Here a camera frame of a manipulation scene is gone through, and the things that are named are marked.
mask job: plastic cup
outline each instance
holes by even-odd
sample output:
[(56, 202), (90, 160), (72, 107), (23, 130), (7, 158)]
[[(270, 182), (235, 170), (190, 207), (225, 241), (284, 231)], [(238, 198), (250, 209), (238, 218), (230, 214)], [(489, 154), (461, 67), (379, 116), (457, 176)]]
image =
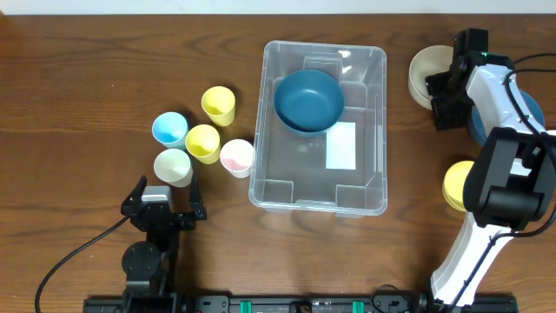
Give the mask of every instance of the plastic cup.
[(153, 137), (169, 149), (185, 150), (188, 121), (179, 113), (166, 112), (153, 123)]
[(473, 161), (457, 162), (446, 172), (442, 183), (442, 196), (446, 202), (452, 208), (462, 212), (466, 211), (463, 205), (463, 186), (472, 167)]
[(155, 159), (155, 174), (162, 181), (175, 187), (189, 185), (193, 170), (188, 154), (179, 149), (163, 151)]
[(195, 126), (185, 138), (185, 146), (197, 160), (212, 164), (220, 156), (220, 135), (210, 125)]
[(227, 142), (220, 152), (220, 162), (236, 178), (251, 175), (253, 168), (253, 145), (242, 139)]
[(218, 126), (228, 126), (234, 122), (235, 96), (232, 90), (216, 86), (202, 95), (202, 109)]

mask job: green clip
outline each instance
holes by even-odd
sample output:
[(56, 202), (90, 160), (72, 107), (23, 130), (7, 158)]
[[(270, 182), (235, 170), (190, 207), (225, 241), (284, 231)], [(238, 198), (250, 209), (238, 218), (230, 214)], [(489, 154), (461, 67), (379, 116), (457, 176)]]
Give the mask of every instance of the green clip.
[(353, 313), (365, 313), (365, 304), (362, 301), (354, 301)]
[(240, 302), (240, 313), (251, 313), (251, 302), (241, 301)]

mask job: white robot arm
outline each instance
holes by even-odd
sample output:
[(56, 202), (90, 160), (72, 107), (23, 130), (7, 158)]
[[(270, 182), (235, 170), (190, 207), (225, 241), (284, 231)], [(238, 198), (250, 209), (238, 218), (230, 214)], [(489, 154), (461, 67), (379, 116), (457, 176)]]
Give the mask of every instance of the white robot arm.
[[(497, 240), (484, 257), (489, 244), (493, 244), (491, 239), (518, 232), (528, 222), (539, 220), (555, 184), (549, 157), (539, 153), (538, 143), (522, 123), (507, 93), (504, 81), (513, 64), (507, 57), (489, 55), (486, 51), (487, 32), (465, 30), (456, 37), (450, 71), (426, 79), (429, 94), (434, 97), (438, 130), (462, 126), (469, 109), (475, 105), (488, 135), (465, 183), (467, 213), (463, 227), (447, 259), (431, 277), (434, 301), (443, 310), (473, 303), (480, 280), (513, 237)], [(515, 75), (508, 85), (530, 126), (545, 133), (527, 108)], [(467, 281), (474, 270), (473, 280)]]

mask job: yellow object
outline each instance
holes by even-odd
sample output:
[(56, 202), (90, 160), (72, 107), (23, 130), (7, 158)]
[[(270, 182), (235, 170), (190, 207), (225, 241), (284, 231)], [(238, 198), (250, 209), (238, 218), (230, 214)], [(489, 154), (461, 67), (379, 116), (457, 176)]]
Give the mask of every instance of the yellow object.
[(472, 167), (473, 161), (457, 162), (446, 172), (442, 183), (442, 195), (446, 202), (454, 209), (463, 212), (466, 211), (463, 206), (463, 185)]
[(234, 122), (235, 96), (232, 90), (226, 87), (213, 87), (202, 95), (202, 109), (208, 117), (218, 126), (228, 126)]
[(197, 160), (212, 164), (220, 157), (220, 135), (210, 125), (199, 125), (185, 137), (185, 147)]

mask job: clear plastic bin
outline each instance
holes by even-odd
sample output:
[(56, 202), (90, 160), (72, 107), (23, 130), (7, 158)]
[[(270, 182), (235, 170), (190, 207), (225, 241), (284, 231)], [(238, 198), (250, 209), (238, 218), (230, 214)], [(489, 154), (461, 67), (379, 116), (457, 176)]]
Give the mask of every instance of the clear plastic bin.
[[(386, 64), (386, 54), (377, 47), (267, 44), (249, 185), (254, 205), (268, 211), (318, 210), (347, 217), (386, 210)], [(297, 70), (321, 70), (340, 82), (346, 109), (339, 122), (349, 123), (354, 147), (327, 150), (328, 144), (337, 146), (331, 130), (318, 137), (298, 137), (278, 118), (276, 87)], [(354, 159), (354, 169), (329, 167), (327, 158), (339, 153)]]

